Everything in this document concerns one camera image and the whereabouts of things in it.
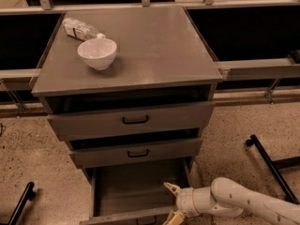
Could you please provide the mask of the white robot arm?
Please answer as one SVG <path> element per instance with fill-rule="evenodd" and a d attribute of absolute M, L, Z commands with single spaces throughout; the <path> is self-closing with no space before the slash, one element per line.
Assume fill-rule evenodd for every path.
<path fill-rule="evenodd" d="M 300 205 L 264 195 L 225 177 L 216 178 L 209 187 L 180 188 L 164 183 L 175 197 L 175 208 L 163 225 L 181 225 L 185 218 L 200 214 L 235 218 L 244 210 L 272 225 L 300 225 Z"/>

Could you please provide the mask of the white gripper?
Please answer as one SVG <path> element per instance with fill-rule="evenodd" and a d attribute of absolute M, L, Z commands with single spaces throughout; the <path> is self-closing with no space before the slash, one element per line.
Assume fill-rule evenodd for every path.
<path fill-rule="evenodd" d="M 216 204 L 210 187 L 180 188 L 169 182 L 164 182 L 163 185 L 176 197 L 176 206 L 180 212 L 172 210 L 162 225 L 181 225 L 185 216 L 192 218 L 208 213 Z"/>

